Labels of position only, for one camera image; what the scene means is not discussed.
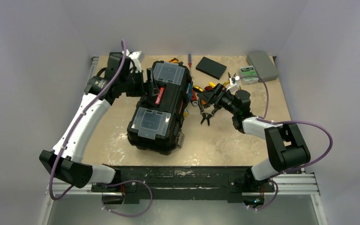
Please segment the black plastic toolbox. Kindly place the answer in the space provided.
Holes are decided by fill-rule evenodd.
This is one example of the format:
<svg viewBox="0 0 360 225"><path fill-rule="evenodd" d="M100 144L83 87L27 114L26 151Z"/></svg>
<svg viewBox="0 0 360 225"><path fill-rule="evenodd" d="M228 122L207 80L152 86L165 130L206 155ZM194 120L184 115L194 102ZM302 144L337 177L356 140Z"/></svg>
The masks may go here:
<svg viewBox="0 0 360 225"><path fill-rule="evenodd" d="M182 147L184 141L183 112L190 103L193 81L183 62L155 61L151 68L157 89L163 87L161 102L149 102L146 81L145 94L137 102L127 127L127 139L140 150L170 155L173 150Z"/></svg>

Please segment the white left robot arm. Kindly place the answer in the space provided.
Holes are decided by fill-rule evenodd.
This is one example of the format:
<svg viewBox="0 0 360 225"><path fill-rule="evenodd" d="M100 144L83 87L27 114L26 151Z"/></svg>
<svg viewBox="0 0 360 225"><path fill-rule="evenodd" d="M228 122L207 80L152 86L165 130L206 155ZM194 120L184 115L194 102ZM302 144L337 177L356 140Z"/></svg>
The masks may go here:
<svg viewBox="0 0 360 225"><path fill-rule="evenodd" d="M141 62L144 55L137 52L112 52L107 66L88 80L80 106L61 139L51 150L43 150L39 160L49 172L72 187L88 183L103 183L110 192L121 186L116 171L105 165L83 164L86 146L98 123L123 93L142 97L148 93L150 80L144 81Z"/></svg>

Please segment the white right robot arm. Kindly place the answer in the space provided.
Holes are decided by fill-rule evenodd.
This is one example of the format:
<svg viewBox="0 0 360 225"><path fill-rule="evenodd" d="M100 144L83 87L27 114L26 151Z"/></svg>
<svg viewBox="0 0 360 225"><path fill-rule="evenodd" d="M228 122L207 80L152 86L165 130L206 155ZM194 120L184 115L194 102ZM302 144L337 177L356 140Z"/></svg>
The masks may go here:
<svg viewBox="0 0 360 225"><path fill-rule="evenodd" d="M238 90L232 94L218 84L197 96L215 109L229 111L233 126L239 132L265 140L268 157L246 170L244 184L247 189L255 191L263 180L310 162L311 155L298 125L264 122L253 115L249 92Z"/></svg>

